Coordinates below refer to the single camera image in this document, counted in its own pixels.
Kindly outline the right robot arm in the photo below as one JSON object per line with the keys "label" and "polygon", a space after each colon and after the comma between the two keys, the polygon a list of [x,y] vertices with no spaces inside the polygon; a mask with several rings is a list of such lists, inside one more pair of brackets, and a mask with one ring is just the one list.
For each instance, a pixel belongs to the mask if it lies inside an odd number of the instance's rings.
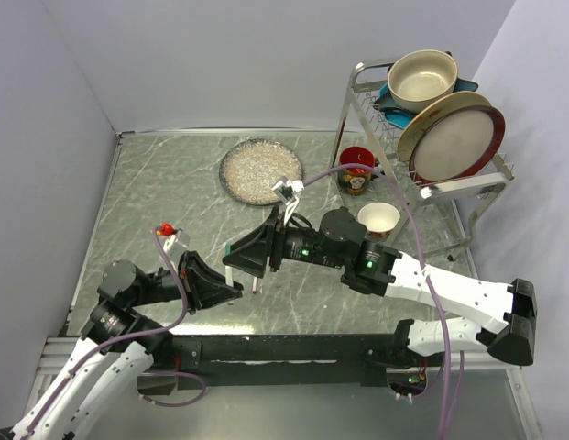
{"label": "right robot arm", "polygon": [[435,322],[401,322],[391,352],[402,365],[447,351],[485,351],[519,367],[534,362],[537,305],[528,280],[491,282],[422,264],[368,239],[365,226],[344,207],[327,212],[317,229],[286,222],[274,208],[230,246],[223,263],[262,278],[285,259],[340,269],[340,282],[355,292],[434,307]]}

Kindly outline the white pen green tip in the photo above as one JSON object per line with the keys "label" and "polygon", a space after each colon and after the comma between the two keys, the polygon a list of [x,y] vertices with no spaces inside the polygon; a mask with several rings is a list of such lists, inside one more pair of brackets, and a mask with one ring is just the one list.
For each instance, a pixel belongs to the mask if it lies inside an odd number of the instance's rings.
{"label": "white pen green tip", "polygon": [[233,269],[230,266],[225,267],[225,283],[230,287],[234,286]]}

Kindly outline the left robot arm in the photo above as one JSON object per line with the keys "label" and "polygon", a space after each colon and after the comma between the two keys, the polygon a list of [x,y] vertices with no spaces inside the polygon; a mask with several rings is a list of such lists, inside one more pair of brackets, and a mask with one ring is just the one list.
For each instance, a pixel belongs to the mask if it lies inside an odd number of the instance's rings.
{"label": "left robot arm", "polygon": [[172,358],[171,326],[137,312],[153,303],[181,301],[187,314],[239,299],[243,285],[208,267],[195,251],[177,265],[146,273],[121,259],[104,271],[93,308],[65,365],[46,393],[0,439],[84,439],[116,396],[151,367]]}

